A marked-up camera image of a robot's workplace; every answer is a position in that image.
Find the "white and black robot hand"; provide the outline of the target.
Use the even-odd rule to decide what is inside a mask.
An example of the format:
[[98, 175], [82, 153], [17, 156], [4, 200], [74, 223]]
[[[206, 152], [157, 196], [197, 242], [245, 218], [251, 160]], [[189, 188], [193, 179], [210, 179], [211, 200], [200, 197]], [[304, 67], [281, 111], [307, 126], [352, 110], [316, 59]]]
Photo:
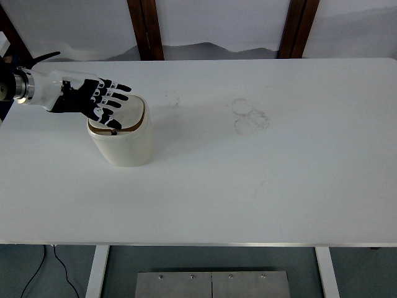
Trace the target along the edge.
[[34, 92], [29, 104], [52, 113], [80, 112], [110, 129], [130, 126], [122, 119], [130, 87], [94, 74], [53, 70], [32, 72]]

